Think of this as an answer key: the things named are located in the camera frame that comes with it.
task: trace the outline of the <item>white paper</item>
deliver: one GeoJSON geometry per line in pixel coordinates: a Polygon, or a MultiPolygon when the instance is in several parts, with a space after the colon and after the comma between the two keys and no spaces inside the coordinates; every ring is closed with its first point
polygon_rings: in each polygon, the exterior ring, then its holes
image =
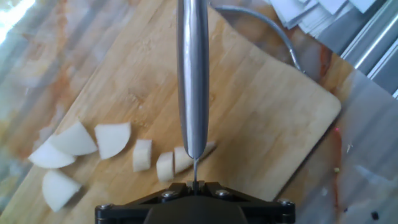
{"type": "Polygon", "coordinates": [[[313,37],[317,38],[319,35],[328,27],[330,27],[335,21],[345,15],[347,12],[350,12],[354,6],[351,3],[348,3],[344,6],[337,14],[333,16],[329,16],[327,18],[322,19],[322,22],[318,23],[317,25],[313,26],[309,32],[313,37]]]}
{"type": "Polygon", "coordinates": [[[323,6],[330,14],[334,15],[343,7],[347,0],[318,0],[319,4],[323,6]]]}
{"type": "Polygon", "coordinates": [[[279,11],[278,16],[284,18],[286,23],[298,18],[318,4],[317,0],[310,0],[303,4],[297,0],[271,0],[272,6],[279,11]]]}
{"type": "Polygon", "coordinates": [[[376,0],[349,0],[362,13],[365,13],[376,0]]]}

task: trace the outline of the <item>gray cable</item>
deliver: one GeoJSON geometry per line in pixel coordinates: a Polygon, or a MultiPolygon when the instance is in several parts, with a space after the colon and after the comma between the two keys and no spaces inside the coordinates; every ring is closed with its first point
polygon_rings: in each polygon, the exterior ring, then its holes
{"type": "Polygon", "coordinates": [[[270,18],[268,18],[268,17],[266,17],[266,16],[264,16],[261,13],[258,13],[256,11],[252,11],[250,9],[246,9],[244,7],[239,7],[239,6],[217,6],[217,7],[215,7],[215,9],[217,11],[219,11],[219,12],[241,12],[241,13],[245,13],[247,15],[253,16],[253,17],[265,22],[266,24],[270,25],[271,28],[273,28],[277,32],[277,34],[280,36],[280,38],[282,38],[282,40],[285,42],[285,45],[289,49],[289,53],[290,53],[290,56],[292,57],[294,66],[299,71],[301,71],[302,73],[305,73],[305,70],[302,69],[300,64],[299,64],[299,60],[297,58],[297,55],[296,55],[296,52],[294,50],[292,42],[286,36],[284,31],[274,21],[272,21],[270,18]]]}

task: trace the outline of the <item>countertop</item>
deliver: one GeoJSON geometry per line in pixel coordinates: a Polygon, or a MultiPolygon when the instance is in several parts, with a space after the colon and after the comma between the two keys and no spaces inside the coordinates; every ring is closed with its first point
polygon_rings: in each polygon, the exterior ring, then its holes
{"type": "MultiPolygon", "coordinates": [[[[23,0],[28,5],[32,0],[23,0]]],[[[21,0],[2,1],[9,12],[21,0]]],[[[264,1],[246,6],[277,21],[264,1]]],[[[46,140],[101,63],[139,0],[41,0],[0,45],[0,211],[46,140]]],[[[247,16],[224,14],[265,52],[292,63],[282,40],[247,16]]],[[[398,214],[398,104],[385,90],[300,29],[286,30],[307,75],[343,105],[333,126],[281,191],[297,205],[297,223],[394,223],[398,214]]]]}

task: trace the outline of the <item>paper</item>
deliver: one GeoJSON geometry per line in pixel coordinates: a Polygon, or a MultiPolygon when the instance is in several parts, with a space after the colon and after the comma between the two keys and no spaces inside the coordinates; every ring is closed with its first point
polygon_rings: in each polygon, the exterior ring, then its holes
{"type": "Polygon", "coordinates": [[[354,6],[347,3],[335,15],[329,14],[322,6],[316,6],[311,12],[303,17],[298,24],[306,34],[309,33],[313,37],[318,37],[326,28],[330,27],[335,21],[350,12],[354,6]]]}
{"type": "Polygon", "coordinates": [[[319,4],[323,6],[330,14],[334,15],[343,7],[347,0],[318,0],[319,4]]]}
{"type": "Polygon", "coordinates": [[[365,13],[376,0],[349,0],[362,13],[365,13]]]}
{"type": "Polygon", "coordinates": [[[310,0],[307,4],[303,4],[298,0],[271,0],[272,6],[279,11],[278,16],[284,18],[286,23],[305,14],[318,4],[317,0],[310,0]]]}

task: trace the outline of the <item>cutting board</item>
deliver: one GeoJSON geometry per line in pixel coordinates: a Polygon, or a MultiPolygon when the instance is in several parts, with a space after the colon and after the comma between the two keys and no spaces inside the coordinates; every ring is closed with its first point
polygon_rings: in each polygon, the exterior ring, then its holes
{"type": "MultiPolygon", "coordinates": [[[[117,156],[79,157],[62,169],[83,184],[53,213],[33,167],[0,223],[93,223],[94,207],[123,204],[168,187],[155,169],[161,152],[182,145],[177,99],[176,1],[141,1],[102,65],[65,115],[60,133],[78,119],[92,136],[99,123],[132,123],[130,142],[117,156]],[[152,168],[132,172],[136,139],[152,139],[152,168]]],[[[209,141],[218,147],[198,178],[272,200],[340,111],[340,102],[304,74],[265,54],[209,9],[209,141]]],[[[174,181],[192,179],[192,170],[174,181]]]]}

